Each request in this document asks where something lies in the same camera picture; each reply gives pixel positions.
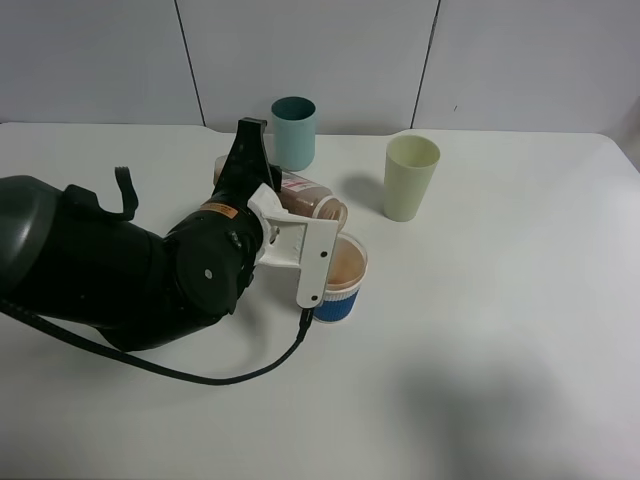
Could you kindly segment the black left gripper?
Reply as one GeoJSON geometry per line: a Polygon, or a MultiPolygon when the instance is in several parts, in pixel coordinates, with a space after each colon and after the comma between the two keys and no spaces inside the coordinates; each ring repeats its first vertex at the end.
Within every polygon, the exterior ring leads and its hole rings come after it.
{"type": "Polygon", "coordinates": [[[244,117],[211,197],[197,210],[199,260],[259,260],[270,236],[256,195],[280,190],[280,169],[269,164],[266,120],[244,117]]]}

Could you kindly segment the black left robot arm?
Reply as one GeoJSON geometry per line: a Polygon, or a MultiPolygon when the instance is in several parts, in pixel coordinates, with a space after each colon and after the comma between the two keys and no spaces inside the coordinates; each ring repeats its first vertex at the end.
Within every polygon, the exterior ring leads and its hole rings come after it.
{"type": "Polygon", "coordinates": [[[231,314],[250,285],[264,233],[248,201],[280,180],[262,120],[244,118],[211,197],[165,236],[137,226],[127,168],[124,206],[31,176],[1,181],[1,296],[33,313],[96,328],[122,351],[164,345],[231,314]]]}

